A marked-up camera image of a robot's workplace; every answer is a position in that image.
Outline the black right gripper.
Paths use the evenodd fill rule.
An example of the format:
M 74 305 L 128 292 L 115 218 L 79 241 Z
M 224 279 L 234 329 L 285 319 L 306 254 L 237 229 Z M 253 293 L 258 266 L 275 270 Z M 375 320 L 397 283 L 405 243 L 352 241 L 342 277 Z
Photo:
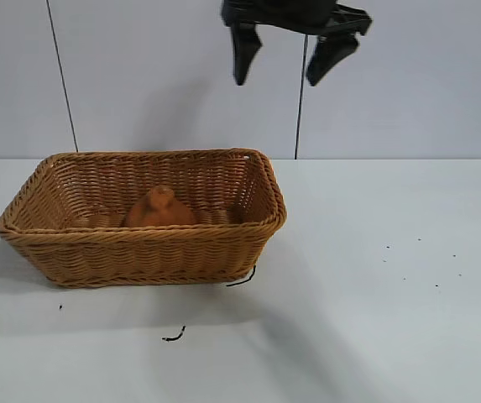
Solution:
M 255 25 L 318 35 L 306 70 L 309 84 L 316 86 L 335 65 L 357 50 L 355 33 L 365 35 L 372 23 L 366 11 L 327 0 L 224 1 L 221 17 L 226 26 L 231 26 L 233 78 L 238 86 L 245 83 L 262 47 Z

